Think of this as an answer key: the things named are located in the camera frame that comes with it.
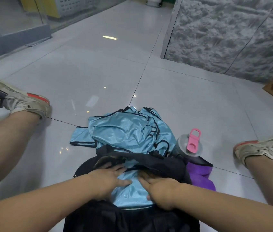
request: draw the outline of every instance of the sneaker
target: sneaker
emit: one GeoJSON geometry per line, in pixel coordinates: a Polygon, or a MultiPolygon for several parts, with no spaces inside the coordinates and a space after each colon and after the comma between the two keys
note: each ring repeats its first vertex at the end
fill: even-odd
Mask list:
{"type": "Polygon", "coordinates": [[[0,80],[0,107],[11,113],[29,111],[40,115],[44,120],[49,111],[50,102],[40,95],[25,93],[0,80]]]}
{"type": "Polygon", "coordinates": [[[234,154],[246,166],[245,159],[249,156],[265,155],[273,160],[273,137],[264,141],[247,141],[235,145],[234,154]]]}

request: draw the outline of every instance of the pink carrying loop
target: pink carrying loop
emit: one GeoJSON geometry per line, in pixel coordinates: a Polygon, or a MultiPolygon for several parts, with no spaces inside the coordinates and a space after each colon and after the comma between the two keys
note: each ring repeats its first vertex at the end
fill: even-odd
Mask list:
{"type": "Polygon", "coordinates": [[[200,141],[201,131],[199,129],[192,129],[189,138],[188,138],[188,144],[187,144],[187,150],[196,153],[198,151],[199,147],[199,141],[200,141]],[[197,131],[199,133],[199,136],[195,136],[192,134],[193,131],[197,131]]]}

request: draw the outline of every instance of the person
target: person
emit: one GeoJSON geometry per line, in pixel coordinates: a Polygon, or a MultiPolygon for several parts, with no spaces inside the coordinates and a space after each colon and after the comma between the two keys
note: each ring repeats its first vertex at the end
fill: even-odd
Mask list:
{"type": "MultiPolygon", "coordinates": [[[[11,111],[9,117],[0,121],[1,181],[17,164],[36,125],[45,119],[49,101],[0,81],[0,107],[11,111]]],[[[165,210],[185,211],[217,231],[273,231],[273,138],[240,143],[234,153],[250,170],[269,205],[145,172],[139,173],[139,181],[148,192],[148,200],[165,210]]],[[[129,185],[131,181],[117,178],[125,170],[122,165],[104,166],[1,200],[0,231],[49,231],[86,202],[107,199],[115,187],[129,185]]]]}

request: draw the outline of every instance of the red shoe accent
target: red shoe accent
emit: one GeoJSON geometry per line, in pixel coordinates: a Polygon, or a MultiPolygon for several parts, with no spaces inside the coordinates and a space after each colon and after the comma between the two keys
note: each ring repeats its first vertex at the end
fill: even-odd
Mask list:
{"type": "Polygon", "coordinates": [[[243,144],[248,144],[248,143],[258,143],[259,141],[246,141],[246,142],[240,142],[238,144],[236,144],[233,148],[233,151],[235,151],[235,149],[243,144]]]}
{"type": "Polygon", "coordinates": [[[46,98],[41,97],[41,96],[39,96],[39,95],[31,94],[31,93],[27,93],[27,95],[28,95],[29,97],[38,98],[38,99],[40,99],[40,100],[46,102],[48,105],[50,104],[50,101],[49,101],[49,100],[47,100],[46,98]]]}

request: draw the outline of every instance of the blue fabric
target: blue fabric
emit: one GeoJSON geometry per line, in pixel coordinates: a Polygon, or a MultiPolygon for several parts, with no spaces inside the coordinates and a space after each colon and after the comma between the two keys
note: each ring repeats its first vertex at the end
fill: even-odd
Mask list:
{"type": "MultiPolygon", "coordinates": [[[[104,116],[89,117],[88,127],[77,127],[70,144],[96,148],[109,144],[135,153],[148,154],[156,150],[164,155],[173,150],[176,139],[153,108],[144,107],[137,111],[134,107],[126,107],[104,116]]],[[[135,164],[135,160],[129,160],[125,166],[133,167],[135,164]]],[[[118,178],[131,179],[132,184],[117,187],[112,192],[116,206],[144,207],[152,204],[146,200],[148,193],[139,183],[136,170],[125,172],[118,178]]]]}

